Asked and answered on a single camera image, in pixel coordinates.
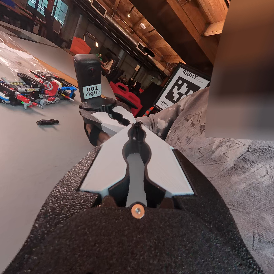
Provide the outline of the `orange plastic bin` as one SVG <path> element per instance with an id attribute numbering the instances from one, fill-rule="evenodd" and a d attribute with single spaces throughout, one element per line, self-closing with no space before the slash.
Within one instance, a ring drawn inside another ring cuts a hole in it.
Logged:
<path id="1" fill-rule="evenodd" d="M 91 51 L 91 48 L 86 44 L 86 42 L 78 37 L 73 37 L 70 52 L 73 54 L 89 54 Z"/>

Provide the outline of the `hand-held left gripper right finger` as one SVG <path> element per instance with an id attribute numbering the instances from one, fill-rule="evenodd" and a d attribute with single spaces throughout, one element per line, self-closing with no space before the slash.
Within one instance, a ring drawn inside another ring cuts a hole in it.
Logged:
<path id="1" fill-rule="evenodd" d="M 144 125 L 138 128 L 138 149 L 145 165 L 144 190 L 148 198 L 194 195 L 174 149 Z"/>

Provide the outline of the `black white marker board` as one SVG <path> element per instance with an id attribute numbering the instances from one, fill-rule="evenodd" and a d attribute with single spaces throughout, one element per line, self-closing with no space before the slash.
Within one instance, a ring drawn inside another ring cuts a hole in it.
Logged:
<path id="1" fill-rule="evenodd" d="M 182 98 L 210 86 L 210 81 L 211 76 L 179 62 L 153 107 L 158 111 L 169 108 Z"/>

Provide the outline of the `small black brick pin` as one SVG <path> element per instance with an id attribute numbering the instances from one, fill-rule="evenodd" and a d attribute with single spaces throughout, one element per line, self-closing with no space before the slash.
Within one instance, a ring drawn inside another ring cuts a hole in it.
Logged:
<path id="1" fill-rule="evenodd" d="M 133 125 L 131 131 L 131 142 L 135 152 L 140 152 L 143 144 L 144 132 L 142 130 L 143 122 L 139 121 Z"/>

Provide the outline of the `toy brick car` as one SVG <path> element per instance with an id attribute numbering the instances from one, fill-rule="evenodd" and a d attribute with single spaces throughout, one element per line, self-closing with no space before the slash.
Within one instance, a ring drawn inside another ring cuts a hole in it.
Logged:
<path id="1" fill-rule="evenodd" d="M 34 77 L 18 73 L 18 81 L 5 77 L 0 82 L 0 103 L 22 105 L 24 109 L 59 103 L 61 100 L 74 101 L 77 88 L 65 79 L 46 71 L 29 71 Z"/>

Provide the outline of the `grey desk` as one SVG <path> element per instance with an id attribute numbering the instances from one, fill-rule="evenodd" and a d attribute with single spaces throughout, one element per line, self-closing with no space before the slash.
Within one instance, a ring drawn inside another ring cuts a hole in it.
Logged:
<path id="1" fill-rule="evenodd" d="M 80 95 L 43 109 L 1 104 L 0 268 L 21 249 L 58 181 L 94 147 L 79 114 Z M 41 119 L 59 124 L 38 126 Z"/>

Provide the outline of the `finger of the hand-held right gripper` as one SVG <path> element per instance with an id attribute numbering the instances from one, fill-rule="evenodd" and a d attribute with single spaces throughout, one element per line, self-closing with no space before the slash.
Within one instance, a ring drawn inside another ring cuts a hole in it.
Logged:
<path id="1" fill-rule="evenodd" d="M 122 106 L 113 107 L 109 114 L 109 125 L 112 127 L 126 127 L 130 124 L 135 124 L 135 117 L 131 112 Z"/>
<path id="2" fill-rule="evenodd" d="M 94 125 L 108 135 L 115 135 L 126 127 L 111 118 L 108 113 L 93 113 L 91 117 L 95 119 Z"/>

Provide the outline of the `black angled brick connector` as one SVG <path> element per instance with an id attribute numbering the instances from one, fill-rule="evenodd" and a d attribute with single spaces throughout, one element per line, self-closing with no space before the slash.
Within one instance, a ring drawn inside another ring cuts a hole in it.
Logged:
<path id="1" fill-rule="evenodd" d="M 56 119 L 41 119 L 36 122 L 38 126 L 47 126 L 47 125 L 56 125 L 59 124 L 59 121 Z"/>

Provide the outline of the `silver ventilation duct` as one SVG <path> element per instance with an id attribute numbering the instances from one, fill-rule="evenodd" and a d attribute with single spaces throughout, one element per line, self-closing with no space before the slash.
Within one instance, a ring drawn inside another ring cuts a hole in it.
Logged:
<path id="1" fill-rule="evenodd" d="M 153 46 L 153 42 L 149 41 L 141 32 L 142 26 L 150 26 L 148 21 L 142 17 L 138 22 L 136 22 L 136 24 L 132 25 L 129 20 L 130 17 L 126 19 L 125 16 L 123 16 L 118 10 L 120 2 L 124 4 L 126 1 L 114 1 L 112 8 L 108 6 L 108 4 L 111 4 L 111 1 L 88 0 L 86 2 L 89 2 L 93 12 L 100 14 L 108 25 L 112 26 L 112 28 L 116 28 L 116 32 L 120 32 L 121 35 L 126 36 L 132 44 L 135 44 L 136 47 L 138 47 L 139 44 L 142 44 L 144 47 L 149 48 L 155 55 L 154 57 L 149 57 L 151 61 L 154 62 L 156 67 L 158 67 L 163 73 L 166 75 L 170 74 L 170 71 L 168 70 L 169 63 L 163 59 L 163 55 L 160 54 L 160 51 L 156 50 Z"/>

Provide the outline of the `person's right forearm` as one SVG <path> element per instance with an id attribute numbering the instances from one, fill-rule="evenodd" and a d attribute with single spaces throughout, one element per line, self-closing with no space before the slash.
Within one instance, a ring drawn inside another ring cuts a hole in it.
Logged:
<path id="1" fill-rule="evenodd" d="M 184 152 L 214 142 L 205 137 L 209 87 L 188 95 L 156 114 L 136 118 L 173 148 Z"/>

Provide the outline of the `clear plastic bag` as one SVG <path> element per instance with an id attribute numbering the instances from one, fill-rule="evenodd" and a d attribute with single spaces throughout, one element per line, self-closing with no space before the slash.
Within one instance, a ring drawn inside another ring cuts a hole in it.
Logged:
<path id="1" fill-rule="evenodd" d="M 29 73 L 30 70 L 47 70 L 33 55 L 26 52 L 2 31 L 0 32 L 0 63 L 15 75 Z"/>

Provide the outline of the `person's grey printed sweatshirt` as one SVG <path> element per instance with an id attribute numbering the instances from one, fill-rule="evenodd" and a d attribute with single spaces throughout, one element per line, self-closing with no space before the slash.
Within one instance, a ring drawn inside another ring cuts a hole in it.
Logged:
<path id="1" fill-rule="evenodd" d="M 218 190 L 264 273 L 273 273 L 273 142 L 198 137 L 167 138 Z"/>

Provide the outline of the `window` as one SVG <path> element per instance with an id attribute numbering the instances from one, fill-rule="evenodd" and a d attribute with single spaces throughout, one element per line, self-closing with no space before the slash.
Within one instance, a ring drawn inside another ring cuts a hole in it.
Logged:
<path id="1" fill-rule="evenodd" d="M 37 6 L 37 17 L 45 22 L 45 16 L 44 11 L 47 8 L 47 5 L 50 1 L 48 0 L 39 0 L 38 6 Z M 64 1 L 61 0 L 55 0 L 53 1 L 53 9 L 51 16 L 54 20 L 61 23 L 61 26 L 63 27 L 64 21 L 68 12 L 68 6 Z M 35 10 L 36 0 L 28 0 L 27 1 L 27 10 L 30 12 L 33 12 Z"/>

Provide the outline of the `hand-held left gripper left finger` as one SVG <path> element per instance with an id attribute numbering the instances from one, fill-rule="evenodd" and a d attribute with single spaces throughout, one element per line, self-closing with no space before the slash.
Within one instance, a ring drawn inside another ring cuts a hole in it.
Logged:
<path id="1" fill-rule="evenodd" d="M 99 194 L 101 198 L 128 198 L 129 167 L 137 157 L 137 148 L 129 125 L 102 144 L 81 186 L 81 192 Z"/>

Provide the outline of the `person's right hand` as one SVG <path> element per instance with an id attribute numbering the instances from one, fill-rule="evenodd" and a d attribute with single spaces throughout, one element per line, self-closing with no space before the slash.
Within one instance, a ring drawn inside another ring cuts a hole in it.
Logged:
<path id="1" fill-rule="evenodd" d="M 104 142 L 106 142 L 108 139 L 110 139 L 111 136 L 108 135 L 107 133 L 101 131 L 98 134 L 98 139 L 97 139 L 97 146 L 100 146 L 101 144 L 103 144 Z"/>

